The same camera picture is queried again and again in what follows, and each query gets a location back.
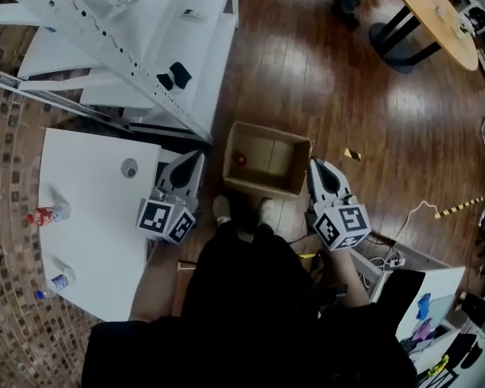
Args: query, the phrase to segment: person's arm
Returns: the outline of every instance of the person's arm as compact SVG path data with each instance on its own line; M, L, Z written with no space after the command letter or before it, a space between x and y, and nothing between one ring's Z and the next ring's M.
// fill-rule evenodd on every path
M152 322L171 314L180 253L177 246L157 242L138 282L129 320Z
M332 261L332 274L339 283L347 285L347 294L340 298L341 303L346 307L368 305L369 296L357 274L350 250L336 250L329 254Z

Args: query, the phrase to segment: open cardboard box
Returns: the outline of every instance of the open cardboard box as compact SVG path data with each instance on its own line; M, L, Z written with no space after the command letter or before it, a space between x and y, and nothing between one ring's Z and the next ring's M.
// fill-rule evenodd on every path
M309 138L235 122L226 143L225 185L254 196L295 199L302 194L311 149ZM237 163L239 155L244 165Z

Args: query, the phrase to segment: yellow and black striped tape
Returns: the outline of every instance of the yellow and black striped tape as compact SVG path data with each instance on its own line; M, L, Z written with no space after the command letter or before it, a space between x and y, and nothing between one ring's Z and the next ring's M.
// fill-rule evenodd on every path
M458 207L452 207L450 209L440 211L439 213L435 214L435 218L439 219L439 218L442 218L443 216L449 216L450 214L456 213L458 210L462 210L465 207L469 207L470 205L479 203L481 201L485 201L485 196L475 198L474 200L471 200L471 201L467 201L466 203L460 204Z
M345 148L345 157L355 159L356 161L361 160L361 154L358 154L355 151L351 151L349 148Z

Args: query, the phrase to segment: white shelving unit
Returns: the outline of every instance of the white shelving unit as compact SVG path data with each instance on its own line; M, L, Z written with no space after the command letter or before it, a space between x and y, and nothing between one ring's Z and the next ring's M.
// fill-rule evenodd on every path
M29 80L20 89L82 88L81 104L125 108L127 122L190 129L210 141L226 61L238 26L238 0L141 0L111 15L107 0L17 0L0 22L39 27L18 77L90 68L54 84ZM231 6L230 13L225 13ZM183 16L192 9L200 19ZM180 62L192 79L170 91L156 79Z

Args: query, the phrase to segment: white shoe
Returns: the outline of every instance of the white shoe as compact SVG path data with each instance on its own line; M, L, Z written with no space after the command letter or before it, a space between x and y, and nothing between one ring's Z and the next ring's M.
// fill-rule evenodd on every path
M212 203L212 213L216 218L217 226L232 219L230 213L230 202L226 196L216 196Z
M263 223L267 224L274 230L278 226L278 222L276 220L275 201L273 201L271 198L263 198L262 201L260 201L259 223L257 225L260 226Z

